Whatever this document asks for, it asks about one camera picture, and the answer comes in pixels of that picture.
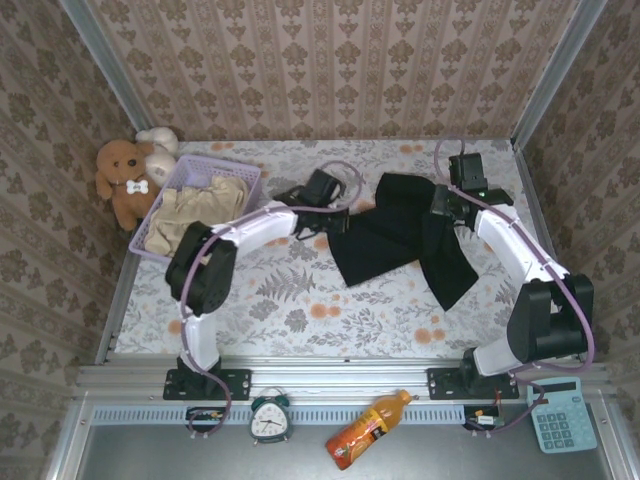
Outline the black trousers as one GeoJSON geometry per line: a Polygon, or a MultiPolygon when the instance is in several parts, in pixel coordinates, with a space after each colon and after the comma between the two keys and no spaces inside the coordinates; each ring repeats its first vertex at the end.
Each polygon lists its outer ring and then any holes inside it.
{"type": "Polygon", "coordinates": [[[333,259],[352,287],[417,261],[444,310],[478,281],[454,232],[453,221],[430,212],[436,185],[416,175],[385,173],[375,207],[350,217],[343,233],[328,235],[333,259]]]}

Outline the beige garment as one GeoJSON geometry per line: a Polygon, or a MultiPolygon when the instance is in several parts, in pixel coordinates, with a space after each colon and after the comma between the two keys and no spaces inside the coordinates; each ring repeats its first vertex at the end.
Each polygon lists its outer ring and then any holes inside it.
{"type": "Polygon", "coordinates": [[[213,176],[206,188],[166,189],[162,204],[151,215],[145,250],[173,257],[192,223],[216,225],[234,220],[242,215],[248,196],[249,187],[239,177],[213,176]]]}

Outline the floral tablecloth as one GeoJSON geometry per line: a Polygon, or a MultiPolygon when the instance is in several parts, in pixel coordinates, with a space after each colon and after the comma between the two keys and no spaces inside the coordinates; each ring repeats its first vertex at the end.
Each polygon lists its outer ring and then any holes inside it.
{"type": "MultiPolygon", "coordinates": [[[[258,167],[263,200],[326,167],[346,183],[354,212],[373,207],[385,173],[437,180],[450,156],[480,153],[489,182],[509,193],[527,228],[534,226],[506,140],[189,142],[180,150],[258,167]]],[[[490,343],[505,333],[517,288],[486,243],[466,228],[456,234],[479,279],[449,310],[436,301],[418,263],[349,287],[325,236],[271,241],[237,262],[229,297],[215,313],[219,350],[251,357],[455,359],[490,343]]]]}

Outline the purple plastic basket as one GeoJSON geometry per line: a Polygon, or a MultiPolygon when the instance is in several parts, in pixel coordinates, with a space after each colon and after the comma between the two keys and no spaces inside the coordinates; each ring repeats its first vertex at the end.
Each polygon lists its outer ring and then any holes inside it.
{"type": "Polygon", "coordinates": [[[162,204],[162,195],[166,189],[171,188],[180,191],[185,186],[206,188],[213,176],[239,177],[247,183],[249,196],[241,216],[257,208],[261,195],[261,170],[258,167],[204,156],[183,155],[178,160],[151,209],[133,236],[129,244],[129,250],[134,254],[148,257],[152,260],[164,263],[170,262],[173,257],[153,254],[147,252],[144,248],[144,238],[149,229],[151,215],[162,204]]]}

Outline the white plush toy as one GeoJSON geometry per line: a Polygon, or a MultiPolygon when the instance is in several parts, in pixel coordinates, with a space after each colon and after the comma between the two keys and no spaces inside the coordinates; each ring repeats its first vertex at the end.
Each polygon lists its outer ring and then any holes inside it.
{"type": "Polygon", "coordinates": [[[145,159],[146,173],[158,187],[163,187],[177,163],[177,135],[169,127],[154,127],[139,131],[135,140],[152,146],[151,153],[145,159]]]}

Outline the brown plush dog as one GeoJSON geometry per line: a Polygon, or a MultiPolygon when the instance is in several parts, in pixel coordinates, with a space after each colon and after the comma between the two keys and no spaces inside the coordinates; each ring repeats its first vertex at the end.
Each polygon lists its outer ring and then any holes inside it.
{"type": "Polygon", "coordinates": [[[96,190],[110,200],[120,227],[133,231],[151,209],[160,188],[146,172],[146,158],[154,152],[149,142],[112,140],[98,152],[96,190]]]}

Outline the green alarm clock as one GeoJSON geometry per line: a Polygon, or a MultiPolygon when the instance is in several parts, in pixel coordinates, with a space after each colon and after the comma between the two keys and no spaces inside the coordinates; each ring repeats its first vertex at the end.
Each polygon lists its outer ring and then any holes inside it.
{"type": "Polygon", "coordinates": [[[253,445],[288,442],[292,422],[289,415],[290,402],[280,387],[267,387],[253,400],[249,433],[253,445]]]}

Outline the orange juice bottle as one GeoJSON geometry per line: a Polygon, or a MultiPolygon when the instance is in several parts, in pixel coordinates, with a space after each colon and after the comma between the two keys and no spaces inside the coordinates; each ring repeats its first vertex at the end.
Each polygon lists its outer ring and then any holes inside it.
{"type": "Polygon", "coordinates": [[[406,390],[378,398],[356,420],[331,437],[325,448],[340,470],[349,468],[371,445],[395,428],[413,401],[406,390]]]}

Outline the small electronics board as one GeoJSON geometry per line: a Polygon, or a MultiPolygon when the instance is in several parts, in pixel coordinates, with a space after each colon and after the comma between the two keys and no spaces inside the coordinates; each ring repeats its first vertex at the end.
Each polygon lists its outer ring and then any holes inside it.
{"type": "Polygon", "coordinates": [[[505,424],[502,408],[498,405],[471,405],[464,407],[463,427],[469,431],[491,431],[505,424]]]}
{"type": "Polygon", "coordinates": [[[185,413],[186,427],[191,432],[204,435],[215,429],[225,414],[225,407],[190,407],[185,413]]]}

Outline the light blue calculator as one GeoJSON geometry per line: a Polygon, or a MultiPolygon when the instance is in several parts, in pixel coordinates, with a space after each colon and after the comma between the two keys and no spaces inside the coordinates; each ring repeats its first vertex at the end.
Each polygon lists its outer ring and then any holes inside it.
{"type": "Polygon", "coordinates": [[[536,406],[531,419],[539,447],[545,454],[573,453],[596,449],[598,440],[583,397],[578,377],[553,377],[538,380],[540,392],[527,387],[527,406],[536,406]]]}

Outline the grey metal shelf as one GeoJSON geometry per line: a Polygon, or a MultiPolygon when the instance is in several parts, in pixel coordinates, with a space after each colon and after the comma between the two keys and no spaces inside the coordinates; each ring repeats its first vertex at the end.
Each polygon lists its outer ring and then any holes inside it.
{"type": "Polygon", "coordinates": [[[94,426],[84,401],[63,424],[45,480],[640,480],[640,454],[618,405],[588,396],[596,449],[545,454],[530,421],[504,433],[401,423],[340,470],[326,441],[344,425],[295,426],[288,442],[254,446],[240,406],[206,439],[180,425],[94,426]]]}

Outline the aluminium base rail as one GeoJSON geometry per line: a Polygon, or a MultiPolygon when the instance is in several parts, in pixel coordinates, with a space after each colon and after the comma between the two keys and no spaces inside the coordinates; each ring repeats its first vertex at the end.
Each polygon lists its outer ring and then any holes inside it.
{"type": "MultiPolygon", "coordinates": [[[[171,355],[114,354],[80,369],[74,395],[96,403],[157,404],[163,400],[171,355]]],[[[302,404],[363,404],[406,389],[429,402],[427,371],[456,368],[457,359],[227,356],[224,368],[252,371],[250,396],[279,387],[302,404]]]]}

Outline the aluminium corner post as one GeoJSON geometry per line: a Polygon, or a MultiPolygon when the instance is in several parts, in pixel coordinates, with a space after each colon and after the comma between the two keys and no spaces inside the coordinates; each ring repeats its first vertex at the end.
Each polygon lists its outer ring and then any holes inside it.
{"type": "Polygon", "coordinates": [[[511,135],[515,149],[532,137],[608,0],[580,0],[511,135]]]}
{"type": "Polygon", "coordinates": [[[124,63],[117,58],[111,42],[86,0],[60,0],[60,3],[134,128],[141,131],[153,127],[155,122],[142,97],[135,92],[134,85],[125,72],[124,63]]]}

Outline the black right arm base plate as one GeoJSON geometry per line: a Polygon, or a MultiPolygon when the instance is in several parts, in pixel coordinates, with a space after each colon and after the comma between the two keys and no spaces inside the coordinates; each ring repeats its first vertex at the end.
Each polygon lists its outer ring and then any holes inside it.
{"type": "Polygon", "coordinates": [[[515,400],[519,389],[507,374],[481,376],[459,368],[430,368],[426,371],[429,397],[432,400],[515,400]]]}

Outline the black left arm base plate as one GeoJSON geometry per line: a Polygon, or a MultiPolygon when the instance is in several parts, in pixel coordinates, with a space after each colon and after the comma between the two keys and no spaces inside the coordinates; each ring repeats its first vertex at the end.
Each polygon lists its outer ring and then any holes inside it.
{"type": "MultiPolygon", "coordinates": [[[[248,369],[223,369],[217,373],[229,391],[232,400],[248,400],[251,374],[248,369]]],[[[189,369],[171,369],[167,372],[163,387],[164,400],[224,400],[222,387],[211,378],[189,369]]]]}

